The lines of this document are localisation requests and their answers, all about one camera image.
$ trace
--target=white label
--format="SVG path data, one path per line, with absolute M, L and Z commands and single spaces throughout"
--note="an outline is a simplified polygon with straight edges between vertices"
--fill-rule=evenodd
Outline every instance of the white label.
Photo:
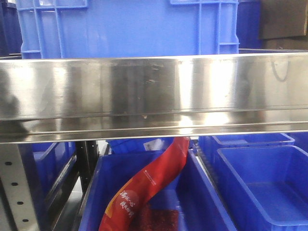
M 156 139 L 143 144 L 146 151 L 157 151 L 163 148 L 163 141 L 161 139 Z

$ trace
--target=red plastic bag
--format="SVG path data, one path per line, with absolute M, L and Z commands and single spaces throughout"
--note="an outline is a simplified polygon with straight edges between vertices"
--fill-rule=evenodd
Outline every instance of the red plastic bag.
M 147 203 L 131 222 L 128 231 L 178 231 L 177 210 L 151 209 Z
M 99 231 L 127 231 L 137 212 L 182 171 L 188 145 L 188 137 L 174 138 L 161 156 L 133 176 L 109 202 Z

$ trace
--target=metal rack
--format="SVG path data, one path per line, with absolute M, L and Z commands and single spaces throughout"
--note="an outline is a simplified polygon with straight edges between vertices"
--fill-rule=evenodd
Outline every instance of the metal rack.
M 92 140 L 308 130 L 307 74 L 306 52 L 0 61 L 0 227 L 51 230 Z M 48 199 L 27 148 L 45 141 L 78 141 Z

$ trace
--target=stainless steel shelf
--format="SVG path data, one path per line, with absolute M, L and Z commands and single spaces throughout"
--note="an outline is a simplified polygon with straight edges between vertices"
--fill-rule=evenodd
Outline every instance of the stainless steel shelf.
M 308 53 L 0 61 L 0 142 L 308 130 Z

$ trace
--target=blue plastic crate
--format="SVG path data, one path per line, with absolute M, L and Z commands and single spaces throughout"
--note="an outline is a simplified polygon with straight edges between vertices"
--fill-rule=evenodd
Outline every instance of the blue plastic crate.
M 127 154 L 145 151 L 165 150 L 173 142 L 173 137 L 106 140 L 113 153 Z
M 35 143 L 32 151 L 45 195 L 75 151 L 73 142 Z
M 97 231 L 104 211 L 115 193 L 159 155 L 152 153 L 100 157 L 79 231 Z M 236 231 L 192 151 L 180 177 L 153 197 L 150 204 L 154 209 L 178 210 L 179 231 Z
M 284 133 L 200 136 L 199 146 L 215 168 L 214 155 L 219 148 L 293 145 L 294 139 Z
M 7 2 L 7 0 L 0 1 L 2 1 L 4 30 L 8 46 L 8 52 L 10 54 L 20 53 L 22 37 L 20 32 L 16 4 Z
M 238 53 L 238 0 L 17 0 L 23 58 Z
M 219 149 L 218 188 L 241 231 L 308 230 L 308 154 L 295 146 Z
M 3 11 L 2 11 L 2 5 L 0 4 L 0 57 L 8 55 L 9 51 L 8 51 L 8 44 L 5 38 Z
M 259 39 L 261 0 L 239 0 L 237 14 L 237 36 L 240 48 L 261 49 Z
M 294 132 L 289 133 L 288 135 L 295 140 L 295 146 L 308 152 L 308 132 Z

